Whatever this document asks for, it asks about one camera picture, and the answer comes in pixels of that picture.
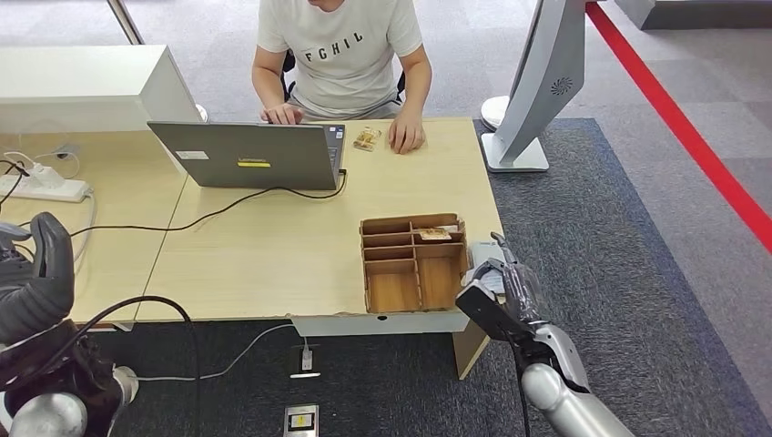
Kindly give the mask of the person's left hand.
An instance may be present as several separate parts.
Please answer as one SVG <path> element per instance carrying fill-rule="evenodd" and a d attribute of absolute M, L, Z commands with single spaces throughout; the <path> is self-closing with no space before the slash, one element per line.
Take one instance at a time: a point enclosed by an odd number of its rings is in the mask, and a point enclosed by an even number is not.
<path fill-rule="evenodd" d="M 408 154 L 425 143 L 423 117 L 420 111 L 404 109 L 391 123 L 388 143 L 396 154 Z"/>

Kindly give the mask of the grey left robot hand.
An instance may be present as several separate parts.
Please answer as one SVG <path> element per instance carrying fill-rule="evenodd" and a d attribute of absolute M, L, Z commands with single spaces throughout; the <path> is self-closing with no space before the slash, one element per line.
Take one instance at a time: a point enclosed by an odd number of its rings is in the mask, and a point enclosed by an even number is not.
<path fill-rule="evenodd" d="M 1 224 L 1 343 L 13 345 L 61 322 L 75 299 L 71 237 L 51 213 L 29 229 Z"/>

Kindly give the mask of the person's right hand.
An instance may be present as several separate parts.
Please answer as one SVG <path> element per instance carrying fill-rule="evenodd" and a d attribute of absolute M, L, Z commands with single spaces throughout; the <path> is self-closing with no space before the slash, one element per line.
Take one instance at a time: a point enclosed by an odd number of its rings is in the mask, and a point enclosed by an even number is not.
<path fill-rule="evenodd" d="M 283 103 L 264 108 L 260 113 L 260 118 L 272 125 L 298 125 L 302 122 L 303 112 L 299 107 Z"/>

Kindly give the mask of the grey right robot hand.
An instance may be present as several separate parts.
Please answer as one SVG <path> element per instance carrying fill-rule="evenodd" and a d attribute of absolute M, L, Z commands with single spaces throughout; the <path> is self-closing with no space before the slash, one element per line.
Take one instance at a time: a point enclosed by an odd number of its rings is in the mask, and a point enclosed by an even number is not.
<path fill-rule="evenodd" d="M 504 235 L 492 231 L 491 238 L 501 252 L 489 257 L 471 271 L 477 283 L 503 315 L 502 330 L 511 334 L 535 333 L 545 324 L 540 302 L 541 286 L 534 271 L 512 252 Z"/>

